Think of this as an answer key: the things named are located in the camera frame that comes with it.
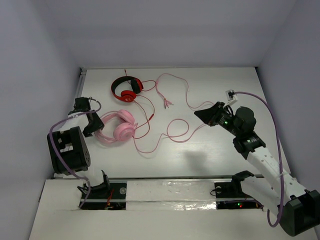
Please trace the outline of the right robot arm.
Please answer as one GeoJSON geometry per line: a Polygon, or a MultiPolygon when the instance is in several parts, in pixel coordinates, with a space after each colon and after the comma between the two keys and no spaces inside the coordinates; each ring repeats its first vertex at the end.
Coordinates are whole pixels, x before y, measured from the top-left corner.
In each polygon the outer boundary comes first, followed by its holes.
{"type": "Polygon", "coordinates": [[[264,141],[255,133],[256,119],[251,109],[240,107],[233,112],[223,102],[198,110],[194,115],[203,126],[219,126],[233,135],[233,143],[225,150],[222,163],[206,165],[210,144],[220,145],[224,138],[217,134],[210,140],[207,133],[195,143],[189,140],[193,133],[183,130],[181,134],[164,132],[160,141],[141,141],[136,133],[139,125],[126,110],[112,111],[102,116],[107,123],[118,118],[120,125],[113,137],[96,131],[96,143],[92,146],[93,163],[104,167],[114,177],[169,178],[222,176],[223,170],[232,166],[232,159],[244,159],[227,188],[221,190],[226,198],[229,193],[241,197],[250,196],[267,208],[268,214],[275,214],[275,224],[294,237],[320,223],[320,194],[307,190],[283,168],[281,157],[274,158],[264,141]]]}

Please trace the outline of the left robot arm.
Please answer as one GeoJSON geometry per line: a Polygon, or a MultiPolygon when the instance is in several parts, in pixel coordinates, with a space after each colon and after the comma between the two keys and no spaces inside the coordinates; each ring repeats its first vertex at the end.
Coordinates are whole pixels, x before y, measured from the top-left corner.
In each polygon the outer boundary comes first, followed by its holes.
{"type": "Polygon", "coordinates": [[[47,135],[48,148],[53,171],[58,175],[72,175],[86,181],[79,187],[83,193],[95,192],[100,197],[111,193],[111,184],[106,173],[102,173],[103,180],[94,186],[89,186],[89,179],[79,176],[77,172],[85,172],[91,165],[91,156],[85,138],[92,137],[105,125],[98,116],[102,108],[101,103],[92,97],[78,97],[74,100],[73,110],[66,119],[54,124],[47,135]]]}

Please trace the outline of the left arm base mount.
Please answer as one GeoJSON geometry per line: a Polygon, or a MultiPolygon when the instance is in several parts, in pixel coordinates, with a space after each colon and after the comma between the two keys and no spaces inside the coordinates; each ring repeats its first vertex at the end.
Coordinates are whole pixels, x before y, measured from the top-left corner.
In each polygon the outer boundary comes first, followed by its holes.
{"type": "Polygon", "coordinates": [[[85,200],[89,187],[86,183],[78,186],[81,193],[79,208],[81,210],[126,210],[126,181],[110,181],[108,175],[102,170],[102,183],[92,186],[85,200]]]}

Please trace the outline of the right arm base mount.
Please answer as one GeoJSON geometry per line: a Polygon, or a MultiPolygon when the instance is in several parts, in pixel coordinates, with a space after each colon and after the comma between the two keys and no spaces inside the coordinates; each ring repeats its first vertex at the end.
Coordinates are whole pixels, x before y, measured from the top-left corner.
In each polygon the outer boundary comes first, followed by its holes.
{"type": "Polygon", "coordinates": [[[210,191],[210,195],[216,198],[218,210],[263,209],[263,205],[242,191],[241,183],[254,175],[245,170],[236,173],[231,181],[218,182],[210,191]]]}

